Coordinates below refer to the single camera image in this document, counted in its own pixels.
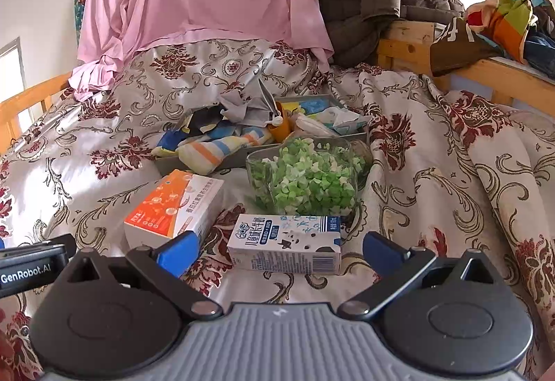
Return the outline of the black sock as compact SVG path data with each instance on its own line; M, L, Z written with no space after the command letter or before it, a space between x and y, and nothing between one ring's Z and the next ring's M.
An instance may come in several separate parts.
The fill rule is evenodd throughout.
M221 105L204 107L192 112L185 126L189 136L198 136L212 131L224 118Z

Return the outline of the white tissue pack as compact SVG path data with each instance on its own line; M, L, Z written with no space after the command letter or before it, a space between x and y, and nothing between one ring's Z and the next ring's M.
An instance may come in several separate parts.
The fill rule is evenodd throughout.
M335 137L355 134L369 124L371 117L337 106L311 115L296 113L294 126L315 137Z

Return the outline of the grey face mask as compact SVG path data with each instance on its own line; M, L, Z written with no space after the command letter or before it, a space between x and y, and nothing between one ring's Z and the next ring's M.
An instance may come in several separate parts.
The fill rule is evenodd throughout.
M223 107L221 114L236 125L266 128L268 125L279 127L283 115L276 100L262 80L248 83L242 90L230 90L218 96Z

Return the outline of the orange tissue box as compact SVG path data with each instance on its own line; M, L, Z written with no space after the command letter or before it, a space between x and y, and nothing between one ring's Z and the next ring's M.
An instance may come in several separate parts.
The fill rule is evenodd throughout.
M174 170L126 217L130 248L158 248L188 231L203 240L223 207L224 181Z

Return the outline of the blue white milk carton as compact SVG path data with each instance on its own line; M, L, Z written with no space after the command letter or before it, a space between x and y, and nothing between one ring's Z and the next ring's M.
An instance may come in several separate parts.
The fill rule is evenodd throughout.
M337 275L341 218L242 214L231 232L228 252L240 269Z

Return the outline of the grey shallow tray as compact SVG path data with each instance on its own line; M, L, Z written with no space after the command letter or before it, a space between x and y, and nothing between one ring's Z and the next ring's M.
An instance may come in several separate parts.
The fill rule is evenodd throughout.
M316 99L326 99L329 101L329 104L331 106L337 106L337 107L341 106L338 99L335 99L331 95L283 96L283 97L279 97L277 100L278 102L289 105L290 103L294 103L298 101L307 102L308 100L316 100ZM259 152L259 155L257 155L256 157L253 157L252 159L273 157L279 154L279 148L280 148L280 144L243 146L239 148L234 154L224 157L222 161L208 174L216 173L222 170L230 170L230 169L238 169L238 168L244 169L247 166L247 160L249 159L250 154ZM189 171L193 170L188 165L184 164L179 159L178 156L156 157L154 160L154 164L158 172L161 174L161 176L168 175L173 170L189 170Z

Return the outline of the floral satin quilt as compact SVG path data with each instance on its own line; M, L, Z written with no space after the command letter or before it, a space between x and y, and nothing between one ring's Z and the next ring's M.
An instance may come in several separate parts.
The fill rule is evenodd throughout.
M72 234L102 254L127 251L124 219L155 187L152 149L190 109L263 80L276 96L331 93L367 115L374 158L333 277L238 270L232 227L255 209L247 173L225 193L185 282L221 304L340 304L377 282L362 242L377 231L439 256L483 251L534 325L522 364L538 379L554 361L554 124L426 77L363 64L323 75L305 51L214 39L136 56L114 88L84 102L65 92L1 157L1 240L8 247Z

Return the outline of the striped pastel towel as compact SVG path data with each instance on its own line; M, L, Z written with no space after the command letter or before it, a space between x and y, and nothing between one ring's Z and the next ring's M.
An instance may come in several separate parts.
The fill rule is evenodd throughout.
M274 141L266 129L251 129L241 136L227 136L211 141L193 141L177 149L179 160L193 173L207 175L212 173L226 157L240 149L261 146Z

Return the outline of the glass jar green stars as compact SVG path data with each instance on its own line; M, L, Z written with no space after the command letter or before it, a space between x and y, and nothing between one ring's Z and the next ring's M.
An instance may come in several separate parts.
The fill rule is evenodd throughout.
M294 137L273 157L247 160L257 204L279 215L347 217L370 162L342 138Z

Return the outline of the orange plastic cup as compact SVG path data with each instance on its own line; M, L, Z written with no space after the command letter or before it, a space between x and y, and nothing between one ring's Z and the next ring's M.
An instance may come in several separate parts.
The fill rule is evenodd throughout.
M279 112L279 115L276 116L275 119L266 126L266 128L274 138L274 141L277 144L281 144L287 139L292 131L287 112L284 111L280 102L276 103L276 109Z

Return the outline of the colourful clothes pile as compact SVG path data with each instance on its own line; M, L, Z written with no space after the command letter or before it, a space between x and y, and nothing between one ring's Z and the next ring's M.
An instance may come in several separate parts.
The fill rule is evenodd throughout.
M550 0L485 0L465 20L520 64L554 78L554 4Z

